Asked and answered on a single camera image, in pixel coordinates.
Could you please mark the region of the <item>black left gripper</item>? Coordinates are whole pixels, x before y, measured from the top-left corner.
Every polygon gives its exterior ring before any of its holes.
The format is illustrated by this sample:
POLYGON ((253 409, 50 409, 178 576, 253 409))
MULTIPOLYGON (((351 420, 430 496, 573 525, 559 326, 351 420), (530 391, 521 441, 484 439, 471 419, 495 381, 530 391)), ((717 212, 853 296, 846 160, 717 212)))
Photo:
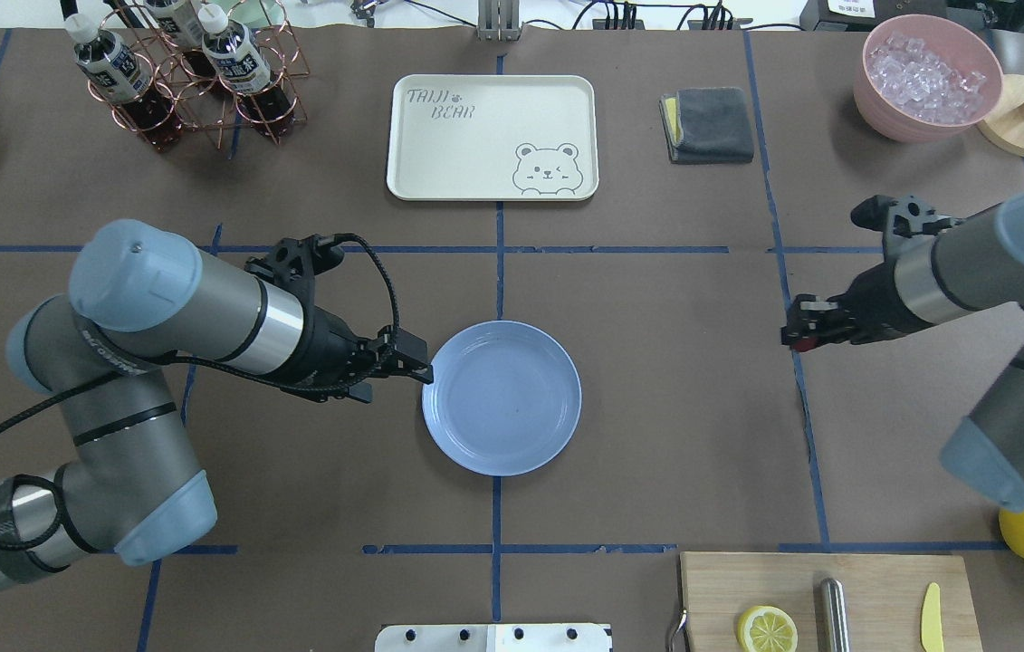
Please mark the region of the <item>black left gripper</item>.
POLYGON ((350 399, 370 404, 372 387, 368 381, 385 366, 385 360, 400 360, 390 366, 391 377, 407 377, 424 385, 434 383, 432 366, 408 366, 428 363, 427 342, 400 330, 393 321, 382 327, 374 339, 356 335, 338 315, 319 308, 305 314, 306 341, 303 348, 305 375, 298 381, 298 396, 313 403, 350 399))

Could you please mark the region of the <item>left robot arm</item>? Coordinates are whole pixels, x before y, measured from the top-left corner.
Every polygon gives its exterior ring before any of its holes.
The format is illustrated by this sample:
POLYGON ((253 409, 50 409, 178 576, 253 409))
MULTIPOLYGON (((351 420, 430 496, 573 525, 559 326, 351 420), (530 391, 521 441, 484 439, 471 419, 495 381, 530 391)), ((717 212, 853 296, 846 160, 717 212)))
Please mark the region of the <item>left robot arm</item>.
POLYGON ((110 552, 129 566, 163 560, 214 527, 208 475, 191 447, 163 370, 225 372, 314 403, 369 403, 370 381, 434 379, 427 343, 390 322, 355 334, 314 304, 314 281, 343 260, 354 234, 280 240, 243 267, 134 219, 87 243, 68 290, 8 334, 8 367, 41 403, 7 418, 0 435, 57 406, 76 459, 0 480, 0 591, 110 552))

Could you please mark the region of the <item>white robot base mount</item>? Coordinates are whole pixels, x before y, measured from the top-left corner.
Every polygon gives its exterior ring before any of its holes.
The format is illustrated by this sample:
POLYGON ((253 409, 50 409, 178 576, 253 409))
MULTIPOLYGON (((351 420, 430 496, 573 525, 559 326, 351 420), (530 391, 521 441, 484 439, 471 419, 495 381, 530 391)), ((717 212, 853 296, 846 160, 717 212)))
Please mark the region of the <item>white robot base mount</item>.
POLYGON ((375 651, 612 651, 607 624, 411 624, 382 628, 375 651))

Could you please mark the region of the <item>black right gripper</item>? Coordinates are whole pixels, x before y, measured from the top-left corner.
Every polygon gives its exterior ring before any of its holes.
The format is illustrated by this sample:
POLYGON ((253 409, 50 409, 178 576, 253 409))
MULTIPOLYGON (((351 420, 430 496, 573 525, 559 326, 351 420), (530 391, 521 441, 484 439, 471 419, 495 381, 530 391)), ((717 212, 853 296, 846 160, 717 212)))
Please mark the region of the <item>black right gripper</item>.
POLYGON ((780 343, 800 338, 817 339, 817 347, 851 343, 865 345, 899 339, 901 315, 893 288, 892 273, 873 267, 860 273, 846 292, 822 300, 815 294, 799 293, 790 301, 780 343))

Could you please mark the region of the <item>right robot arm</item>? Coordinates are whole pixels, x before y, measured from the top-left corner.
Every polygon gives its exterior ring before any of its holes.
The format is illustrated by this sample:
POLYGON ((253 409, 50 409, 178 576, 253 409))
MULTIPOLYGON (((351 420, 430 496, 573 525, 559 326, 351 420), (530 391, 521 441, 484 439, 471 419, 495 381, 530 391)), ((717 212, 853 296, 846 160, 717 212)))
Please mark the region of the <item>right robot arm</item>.
POLYGON ((883 257, 828 298, 790 301, 780 341, 802 352, 912 337, 980 314, 1012 315, 1021 345, 943 446, 943 469, 983 498, 1024 511, 1024 191, 970 217, 920 197, 876 195, 851 222, 880 234, 883 257))

